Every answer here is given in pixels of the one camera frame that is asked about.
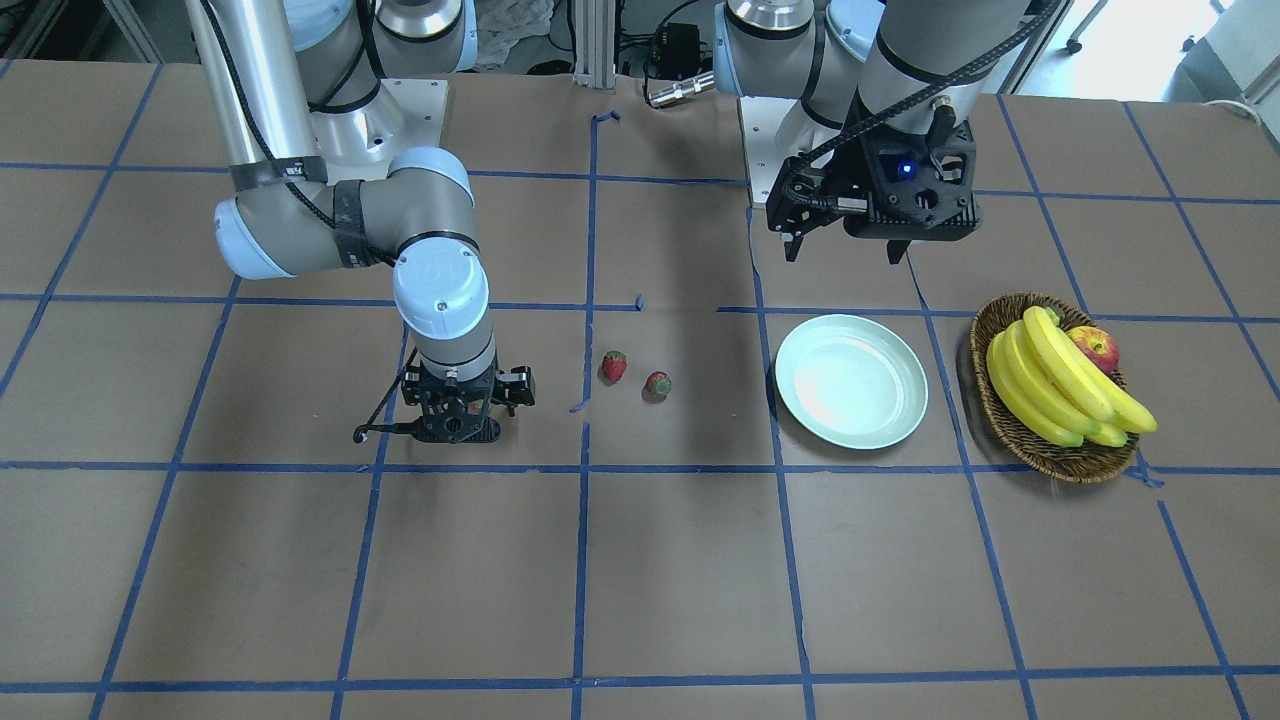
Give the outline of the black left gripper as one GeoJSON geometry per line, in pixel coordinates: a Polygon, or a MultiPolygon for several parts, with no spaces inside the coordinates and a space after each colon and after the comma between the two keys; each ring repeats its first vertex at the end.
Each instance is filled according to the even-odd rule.
{"type": "Polygon", "coordinates": [[[836,149],[822,168],[795,165],[785,161],[765,202],[787,263],[797,260],[806,233],[836,222],[852,237],[887,241],[890,265],[901,263],[911,241],[959,241],[982,224],[966,120],[943,138],[878,126],[836,149]]]}

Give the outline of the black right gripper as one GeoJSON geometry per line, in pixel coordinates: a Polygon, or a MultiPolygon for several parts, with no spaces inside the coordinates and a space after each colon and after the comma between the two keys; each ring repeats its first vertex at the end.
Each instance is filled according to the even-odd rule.
{"type": "Polygon", "coordinates": [[[535,379],[530,366],[503,372],[494,363],[470,380],[442,379],[422,363],[404,365],[401,392],[421,416],[399,425],[399,432],[429,445],[492,443],[500,437],[500,424],[492,406],[509,416],[521,406],[535,404],[535,379]]]}

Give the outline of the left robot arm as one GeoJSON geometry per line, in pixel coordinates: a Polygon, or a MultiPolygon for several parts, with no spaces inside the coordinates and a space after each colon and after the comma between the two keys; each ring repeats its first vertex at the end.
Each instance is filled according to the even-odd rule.
{"type": "Polygon", "coordinates": [[[832,224],[892,264],[982,227],[969,115],[1042,22],[1024,1],[723,1],[714,18],[717,88],[794,102],[764,193],[788,261],[832,224]]]}

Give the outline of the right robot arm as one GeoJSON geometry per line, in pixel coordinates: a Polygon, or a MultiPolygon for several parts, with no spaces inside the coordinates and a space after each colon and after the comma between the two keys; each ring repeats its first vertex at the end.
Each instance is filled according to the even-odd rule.
{"type": "Polygon", "coordinates": [[[463,163],[439,145],[445,86],[477,55],[471,1],[189,1],[234,195],[214,211],[241,278],[385,265],[412,348],[392,384],[411,421],[357,427],[430,445],[499,437],[492,406],[535,402],[500,368],[463,163]]]}

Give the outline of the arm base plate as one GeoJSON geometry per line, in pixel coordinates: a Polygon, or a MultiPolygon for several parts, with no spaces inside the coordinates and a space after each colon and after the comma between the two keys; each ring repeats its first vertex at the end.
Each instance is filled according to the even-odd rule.
{"type": "Polygon", "coordinates": [[[384,79],[361,108],[311,113],[328,182],[378,181],[406,150],[438,146],[449,95],[445,79],[384,79]]]}
{"type": "Polygon", "coordinates": [[[810,117],[797,99],[740,97],[739,115],[751,205],[763,209],[785,159],[833,138],[841,126],[829,127],[810,117]]]}

